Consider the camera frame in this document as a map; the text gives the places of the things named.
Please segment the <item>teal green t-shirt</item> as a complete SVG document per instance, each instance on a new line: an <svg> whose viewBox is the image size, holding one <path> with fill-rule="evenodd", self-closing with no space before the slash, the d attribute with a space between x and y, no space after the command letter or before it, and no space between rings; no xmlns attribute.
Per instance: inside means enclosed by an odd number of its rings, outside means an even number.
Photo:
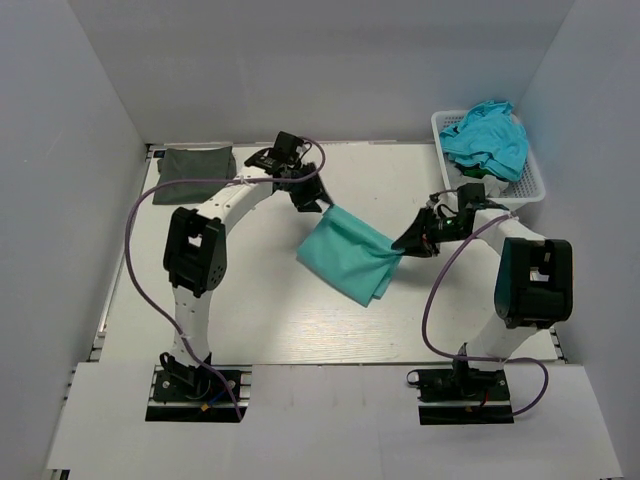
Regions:
<svg viewBox="0 0 640 480"><path fill-rule="evenodd" d="M337 205L297 250L302 265L363 307L384 295L401 257L391 239Z"/></svg>

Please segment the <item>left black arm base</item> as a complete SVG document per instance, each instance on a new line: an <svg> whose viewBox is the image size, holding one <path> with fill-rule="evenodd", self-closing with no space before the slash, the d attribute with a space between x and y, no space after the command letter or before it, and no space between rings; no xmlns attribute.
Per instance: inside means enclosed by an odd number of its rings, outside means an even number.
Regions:
<svg viewBox="0 0 640 480"><path fill-rule="evenodd" d="M249 406L251 369L222 368L224 382L211 371L184 366L168 352L155 366L145 421L155 423L239 423Z"/></svg>

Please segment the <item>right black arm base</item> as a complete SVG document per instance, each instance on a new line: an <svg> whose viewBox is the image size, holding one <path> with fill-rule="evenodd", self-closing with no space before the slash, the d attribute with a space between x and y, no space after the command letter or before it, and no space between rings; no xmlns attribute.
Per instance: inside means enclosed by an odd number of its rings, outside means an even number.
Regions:
<svg viewBox="0 0 640 480"><path fill-rule="evenodd" d="M407 385L418 391L423 426L499 425L514 422L503 370L481 371L466 362L448 368L414 369Z"/></svg>

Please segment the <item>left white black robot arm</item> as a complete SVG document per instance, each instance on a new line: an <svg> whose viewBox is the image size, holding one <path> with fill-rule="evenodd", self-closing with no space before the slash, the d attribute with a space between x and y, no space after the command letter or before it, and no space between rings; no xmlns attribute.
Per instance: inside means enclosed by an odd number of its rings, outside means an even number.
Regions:
<svg viewBox="0 0 640 480"><path fill-rule="evenodd" d="M228 234L259 203L282 191L300 213L320 213L333 204L319 176L320 167L304 160L315 142L280 132L273 146L251 155L236 176L195 209L180 207L171 216L163 267L168 272L178 330L168 354L185 367L177 387L199 399L211 387L209 310L213 291L227 270Z"/></svg>

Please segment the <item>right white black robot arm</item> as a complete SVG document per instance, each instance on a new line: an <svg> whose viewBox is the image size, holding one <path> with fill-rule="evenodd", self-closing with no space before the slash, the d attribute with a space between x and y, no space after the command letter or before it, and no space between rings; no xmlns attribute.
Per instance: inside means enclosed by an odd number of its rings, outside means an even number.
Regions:
<svg viewBox="0 0 640 480"><path fill-rule="evenodd" d="M429 197L409 228L392 244L404 256L431 258L443 243L459 246L436 277L427 298L422 337L432 352L463 365L451 374L453 390L472 399L488 385L486 372L504 368L530 337L566 321L573 308L573 248L566 240L539 235L520 223L506 206L485 196L479 184L456 190L457 212L446 217L437 209L439 192ZM500 256L493 293L494 313L481 331L457 354L436 348L428 338L427 322L437 289L453 263L474 240Z"/></svg>

